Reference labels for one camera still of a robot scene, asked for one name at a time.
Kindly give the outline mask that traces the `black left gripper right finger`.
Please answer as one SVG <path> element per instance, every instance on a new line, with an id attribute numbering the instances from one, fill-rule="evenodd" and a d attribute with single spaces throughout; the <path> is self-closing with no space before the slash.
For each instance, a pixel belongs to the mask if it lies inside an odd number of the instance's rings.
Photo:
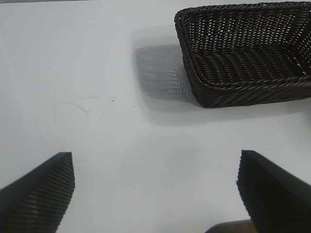
<path id="1" fill-rule="evenodd" d="M 237 186 L 259 233 L 309 233 L 311 186 L 254 150 L 242 150 Z"/>

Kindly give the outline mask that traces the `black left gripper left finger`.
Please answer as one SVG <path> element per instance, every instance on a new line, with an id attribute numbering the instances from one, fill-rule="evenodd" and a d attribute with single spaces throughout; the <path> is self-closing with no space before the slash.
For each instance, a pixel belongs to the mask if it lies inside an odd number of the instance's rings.
<path id="1" fill-rule="evenodd" d="M 2 233 L 54 233 L 75 189 L 71 152 L 60 152 L 0 190 Z"/>

